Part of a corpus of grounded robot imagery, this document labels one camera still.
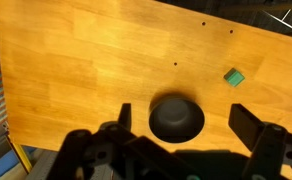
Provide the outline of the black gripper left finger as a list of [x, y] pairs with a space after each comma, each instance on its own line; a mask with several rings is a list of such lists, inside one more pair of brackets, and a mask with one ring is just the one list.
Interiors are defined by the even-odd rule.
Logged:
[[131, 104], [124, 103], [121, 107], [118, 117], [118, 123], [125, 127], [127, 130], [131, 130], [132, 117], [131, 117]]

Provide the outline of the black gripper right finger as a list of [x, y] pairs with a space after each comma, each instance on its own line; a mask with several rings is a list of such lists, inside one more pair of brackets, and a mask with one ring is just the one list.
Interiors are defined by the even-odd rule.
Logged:
[[231, 105], [228, 125], [250, 151], [265, 127], [261, 120], [241, 104]]

